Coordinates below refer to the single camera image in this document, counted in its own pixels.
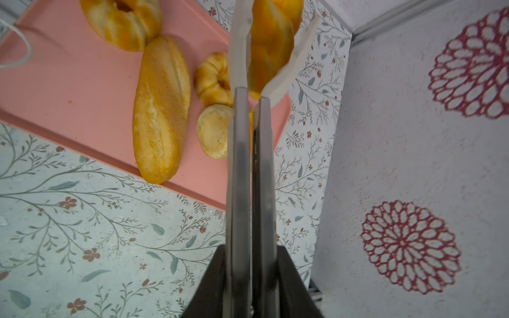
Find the floral tablecloth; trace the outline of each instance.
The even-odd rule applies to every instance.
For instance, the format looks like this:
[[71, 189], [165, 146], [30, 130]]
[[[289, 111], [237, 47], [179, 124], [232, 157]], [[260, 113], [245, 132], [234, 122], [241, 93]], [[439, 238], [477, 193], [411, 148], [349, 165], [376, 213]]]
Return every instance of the floral tablecloth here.
[[[228, 30], [233, 3], [202, 5]], [[277, 241], [306, 284], [351, 39], [315, 0], [303, 25], [314, 11], [321, 25], [274, 158]], [[179, 316], [225, 236], [223, 212], [5, 125], [0, 206], [5, 317]]]

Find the wall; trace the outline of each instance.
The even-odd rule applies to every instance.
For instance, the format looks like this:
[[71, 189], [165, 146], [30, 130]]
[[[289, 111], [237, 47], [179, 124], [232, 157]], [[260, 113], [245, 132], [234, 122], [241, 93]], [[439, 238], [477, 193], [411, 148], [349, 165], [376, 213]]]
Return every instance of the wall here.
[[509, 8], [486, 17], [507, 5], [450, 3], [351, 52], [312, 273], [325, 316], [509, 316]]
[[341, 19], [352, 29], [371, 22], [392, 8], [402, 5], [407, 0], [324, 0]]

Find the tray rim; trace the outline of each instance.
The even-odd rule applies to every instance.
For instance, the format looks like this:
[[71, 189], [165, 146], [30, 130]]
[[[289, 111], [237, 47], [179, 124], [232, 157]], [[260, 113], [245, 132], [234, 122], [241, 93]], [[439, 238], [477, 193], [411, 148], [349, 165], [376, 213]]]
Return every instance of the tray rim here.
[[[23, 21], [26, 19], [27, 16], [30, 15], [31, 11], [40, 5], [43, 5], [46, 2], [50, 2], [52, 0], [33, 0], [32, 3], [27, 7], [25, 12], [20, 15], [20, 17], [16, 20], [16, 25], [23, 23]], [[183, 3], [185, 3], [192, 11], [196, 12], [199, 15], [199, 18], [203, 19], [206, 24], [212, 27], [213, 31], [217, 33], [225, 42], [229, 41], [230, 35], [229, 33], [223, 29], [219, 23], [217, 23], [216, 20], [214, 20], [208, 12], [203, 8], [196, 0], [182, 0]], [[4, 45], [5, 42], [9, 41], [12, 36], [17, 36], [12, 30], [8, 30], [6, 34], [2, 37], [0, 40], [0, 48]], [[276, 139], [274, 140], [273, 149], [275, 150], [277, 145], [279, 144], [279, 141], [281, 140], [282, 134], [285, 131], [285, 127], [288, 123], [288, 118], [290, 117], [290, 114], [292, 112], [292, 101], [290, 98], [290, 95], [288, 93], [285, 94], [285, 96], [282, 98], [280, 103], [283, 102], [287, 104], [289, 107], [287, 107], [287, 111], [284, 114], [285, 121], [281, 125], [280, 131], [277, 131]], [[135, 166], [131, 166], [123, 161], [120, 161], [108, 154], [102, 153], [100, 151], [94, 150], [87, 145], [83, 143], [79, 143], [76, 141], [73, 141], [69, 137], [65, 135], [61, 135], [58, 133], [55, 133], [49, 129], [43, 128], [36, 123], [29, 122], [21, 117], [18, 117], [16, 115], [13, 115], [3, 109], [0, 108], [0, 122], [4, 123], [8, 126], [15, 127], [16, 129], [19, 129], [25, 133], [34, 135], [42, 140], [46, 140], [48, 142], [51, 142], [53, 144], [56, 144], [58, 146], [64, 147], [65, 149], [69, 149], [71, 151], [74, 151], [80, 155], [83, 155], [87, 158], [91, 158], [97, 162], [100, 162], [104, 165], [107, 165], [109, 167], [112, 167], [114, 169], [118, 169], [126, 174], [129, 174], [131, 176], [134, 176], [136, 178], [139, 178], [143, 180], [141, 175], [139, 174], [139, 170]], [[154, 186], [160, 187], [160, 188], [166, 188], [170, 191], [176, 192], [180, 195], [184, 195], [186, 197], [189, 197], [193, 200], [196, 200], [198, 202], [201, 202], [207, 206], [211, 206], [215, 209], [226, 211], [226, 204], [222, 204], [216, 200], [213, 200], [205, 195], [202, 195], [198, 192], [192, 191], [188, 188], [179, 186], [175, 183], [170, 183], [167, 185], [166, 183], [170, 182], [166, 181], [163, 184], [157, 184]]]

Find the donut hole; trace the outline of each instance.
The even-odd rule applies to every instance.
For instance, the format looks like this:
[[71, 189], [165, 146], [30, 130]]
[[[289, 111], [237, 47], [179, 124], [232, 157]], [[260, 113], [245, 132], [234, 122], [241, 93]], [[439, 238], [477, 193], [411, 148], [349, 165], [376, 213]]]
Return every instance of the donut hole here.
[[117, 10], [124, 11], [124, 12], [131, 12], [133, 9], [125, 2], [122, 1], [115, 1], [113, 2], [113, 5], [116, 7]]

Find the baguette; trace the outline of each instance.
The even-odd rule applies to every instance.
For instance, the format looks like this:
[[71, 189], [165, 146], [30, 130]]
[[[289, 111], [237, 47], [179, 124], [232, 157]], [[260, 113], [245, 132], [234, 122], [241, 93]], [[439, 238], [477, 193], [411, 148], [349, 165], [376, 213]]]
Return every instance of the baguette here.
[[142, 177], [160, 184], [177, 173], [182, 157], [191, 76], [169, 36], [159, 36], [143, 53], [134, 99], [134, 156]]

